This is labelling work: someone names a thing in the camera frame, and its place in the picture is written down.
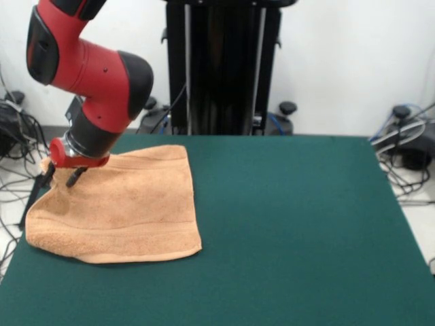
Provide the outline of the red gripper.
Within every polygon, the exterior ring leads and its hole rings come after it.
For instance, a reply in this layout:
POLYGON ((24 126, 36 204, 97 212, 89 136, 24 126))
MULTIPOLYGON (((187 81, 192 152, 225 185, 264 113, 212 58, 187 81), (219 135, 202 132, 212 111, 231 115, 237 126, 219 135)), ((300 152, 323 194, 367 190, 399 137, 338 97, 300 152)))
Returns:
POLYGON ((56 168, 76 168, 66 182, 67 187, 73 187, 87 168, 97 168, 106 165, 110 154, 100 158, 91 158, 79 153, 67 141, 66 137, 55 138, 50 143, 50 159, 47 171, 43 174, 40 185, 50 185, 56 168))

